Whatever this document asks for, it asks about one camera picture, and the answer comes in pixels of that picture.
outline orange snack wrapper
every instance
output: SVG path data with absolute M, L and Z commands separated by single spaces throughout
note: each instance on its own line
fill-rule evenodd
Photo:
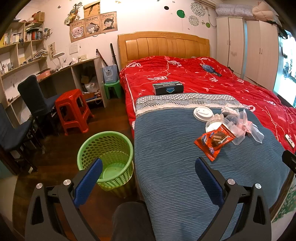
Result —
M 231 142 L 234 138 L 235 135 L 221 124 L 217 130 L 202 134 L 202 136 L 197 138 L 194 143 L 202 149 L 211 161 L 214 161 L 219 154 L 221 147 L 228 142 Z

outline red blanket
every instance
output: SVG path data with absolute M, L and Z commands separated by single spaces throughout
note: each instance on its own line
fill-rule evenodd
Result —
M 221 77 L 208 73 L 200 64 L 212 66 Z M 288 108 L 269 90 L 243 81 L 213 58 L 181 59 L 153 56 L 128 64 L 120 73 L 126 92 L 129 122 L 135 121 L 137 98 L 153 94 L 153 83 L 180 81 L 185 93 L 228 94 L 248 105 L 263 126 L 270 129 L 287 150 L 295 152 L 285 140 L 289 134 L 296 143 L 296 109 Z

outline dark wood floor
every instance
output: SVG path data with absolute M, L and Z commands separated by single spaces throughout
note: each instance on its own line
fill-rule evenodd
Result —
M 91 111 L 95 118 L 89 120 L 87 133 L 74 131 L 69 133 L 69 136 L 65 136 L 60 130 L 58 137 L 47 136 L 45 140 L 41 140 L 46 148 L 45 154 L 37 151 L 32 157 L 38 172 L 19 175 L 13 199 L 12 219 L 14 228 L 20 234 L 25 234 L 27 210 L 36 184 L 41 182 L 45 186 L 53 186 L 61 184 L 65 179 L 73 178 L 78 172 L 78 150 L 87 138 L 102 131 L 118 131 L 126 135 L 133 143 L 124 98 L 111 99 L 107 108 L 98 107 Z M 116 207 L 123 202 L 136 199 L 136 193 L 132 197 L 121 199 L 95 185 L 87 202 L 80 206 L 80 210 L 101 241 L 107 241 L 110 240 L 112 234 L 112 215 Z M 60 206 L 57 206 L 57 212 L 68 238 L 76 240 Z

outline silver bolt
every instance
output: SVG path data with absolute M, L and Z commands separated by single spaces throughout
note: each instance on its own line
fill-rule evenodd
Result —
M 233 179 L 228 179 L 227 182 L 230 185 L 234 185 L 235 184 L 235 180 L 233 180 Z
M 43 186 L 42 183 L 38 183 L 38 184 L 36 185 L 36 188 L 37 188 L 37 189 L 40 189 L 40 188 L 42 188 L 42 186 Z
M 66 179 L 66 180 L 63 182 L 63 184 L 64 184 L 65 186 L 68 186 L 70 183 L 71 183 L 71 180 L 69 180 L 69 179 Z
M 260 185 L 259 183 L 256 183 L 256 184 L 255 184 L 255 187 L 256 187 L 257 189 L 261 189 L 261 185 Z

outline chair backrest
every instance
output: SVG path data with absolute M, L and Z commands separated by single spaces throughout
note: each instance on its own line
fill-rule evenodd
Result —
M 17 86 L 22 99 L 34 117 L 48 113 L 45 98 L 36 75 L 31 75 Z
M 0 103 L 0 144 L 2 145 L 2 141 L 4 139 L 4 136 L 7 132 L 13 130 L 13 126 L 6 114 L 6 111 Z

